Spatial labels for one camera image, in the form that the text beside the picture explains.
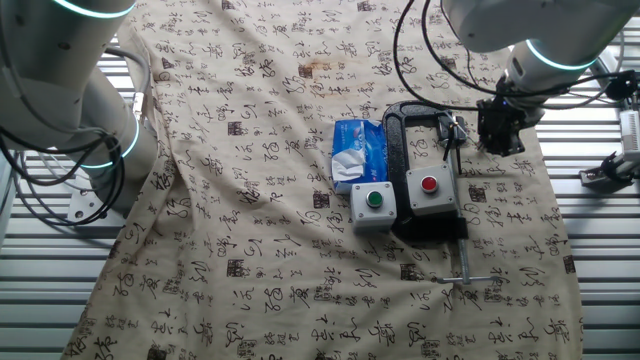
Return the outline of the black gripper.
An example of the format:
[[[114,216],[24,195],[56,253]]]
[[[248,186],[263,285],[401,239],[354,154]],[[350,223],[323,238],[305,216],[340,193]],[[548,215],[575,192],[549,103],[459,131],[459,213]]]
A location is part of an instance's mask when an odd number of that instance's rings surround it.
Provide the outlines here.
[[[517,134],[525,112],[499,96],[479,100],[477,107],[480,147],[500,156],[522,153],[523,143]]]

